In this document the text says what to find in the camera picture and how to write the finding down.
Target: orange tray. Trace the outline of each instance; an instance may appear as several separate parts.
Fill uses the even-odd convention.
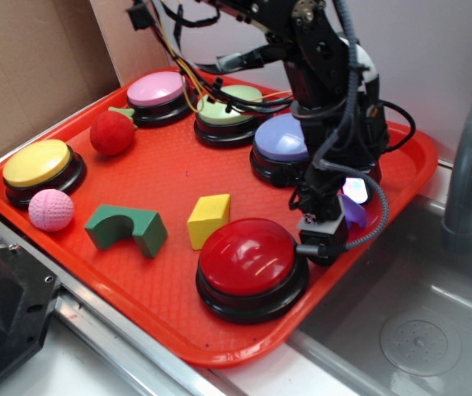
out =
[[[231,78],[226,83],[241,83]],[[260,88],[264,93],[271,90]],[[65,121],[42,139],[61,139],[81,154],[87,164],[83,184],[71,195],[75,216],[57,233],[44,233],[30,222],[26,211],[5,197],[0,164],[0,213],[58,260],[108,303],[184,361],[206,367],[228,367],[263,356],[283,343],[315,305],[368,248],[342,254],[329,268],[310,264],[309,288],[283,317],[253,325],[225,322],[206,310],[196,292],[198,251],[191,249],[186,221],[200,196],[229,193],[230,219],[271,219],[298,239],[300,212],[289,211],[291,189],[276,189],[251,171],[249,147],[208,148],[196,141],[190,115],[163,128],[138,129],[134,143],[122,154],[107,158],[89,142],[89,127],[109,106],[126,107],[123,87]],[[391,124],[396,142],[408,128]],[[381,186],[390,203],[390,220],[411,201],[434,173],[437,151],[420,132],[400,150],[380,160]],[[154,259],[142,256],[133,239],[106,251],[95,248],[84,225],[99,205],[156,210],[168,239]],[[367,206],[377,221],[380,204]],[[350,239],[367,230],[350,230]]]

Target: large red button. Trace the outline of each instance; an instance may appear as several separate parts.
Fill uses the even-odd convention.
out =
[[[295,241],[279,224],[242,219],[218,229],[199,260],[207,282],[227,295],[257,295],[279,285],[295,265]]]

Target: sink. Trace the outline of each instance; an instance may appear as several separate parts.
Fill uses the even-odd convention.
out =
[[[289,343],[359,394],[472,394],[472,254],[443,250],[443,213],[417,197]]]

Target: white wall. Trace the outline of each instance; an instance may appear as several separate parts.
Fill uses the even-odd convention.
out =
[[[337,26],[330,4],[328,16]],[[472,103],[472,1],[349,0],[347,4],[356,35],[380,72],[381,96],[407,109],[418,128],[436,140],[440,157],[451,161]],[[184,5],[190,19],[213,14],[212,8],[192,0]],[[226,15],[216,26],[184,30],[182,38],[184,55],[206,63],[264,43],[260,31]],[[280,64],[236,77],[289,87]],[[387,116],[401,121],[390,111]]]

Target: green foam block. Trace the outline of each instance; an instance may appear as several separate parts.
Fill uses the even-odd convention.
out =
[[[157,255],[168,236],[158,212],[121,206],[100,205],[84,227],[97,249],[133,238],[145,257]]]

